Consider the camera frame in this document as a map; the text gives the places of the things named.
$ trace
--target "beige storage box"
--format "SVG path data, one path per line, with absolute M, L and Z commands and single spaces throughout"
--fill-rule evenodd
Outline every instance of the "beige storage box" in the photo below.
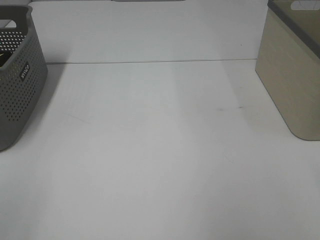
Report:
M 256 72 L 291 132 L 320 140 L 319 1 L 302 2 L 314 4 L 311 10 L 292 9 L 301 2 L 269 1 Z

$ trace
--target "white tabletop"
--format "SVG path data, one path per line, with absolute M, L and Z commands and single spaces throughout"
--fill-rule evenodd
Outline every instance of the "white tabletop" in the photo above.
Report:
M 0 155 L 3 240 L 314 240 L 320 147 L 254 60 L 58 64 Z
M 32 2 L 47 62 L 255 59 L 267 0 Z

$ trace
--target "gray plastic basket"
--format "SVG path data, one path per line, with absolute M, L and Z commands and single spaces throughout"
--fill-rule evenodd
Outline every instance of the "gray plastic basket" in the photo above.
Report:
M 0 67 L 0 151 L 17 140 L 48 74 L 31 12 L 26 5 L 0 6 L 0 20 L 16 23 L 0 28 L 0 51 L 12 54 Z

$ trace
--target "basket label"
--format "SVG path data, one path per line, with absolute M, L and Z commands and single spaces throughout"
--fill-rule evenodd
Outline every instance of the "basket label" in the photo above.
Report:
M 26 64 L 24 65 L 22 71 L 20 72 L 20 79 L 21 79 L 22 82 L 26 79 L 29 71 L 30 71 L 30 65 L 29 65 L 28 62 L 26 62 Z

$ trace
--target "basket handle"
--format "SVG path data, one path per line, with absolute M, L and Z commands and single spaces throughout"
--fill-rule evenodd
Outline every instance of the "basket handle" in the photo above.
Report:
M 28 22 L 32 8 L 26 5 L 3 5 L 0 6 L 0 20 L 12 20 L 16 24 L 16 31 L 28 33 Z

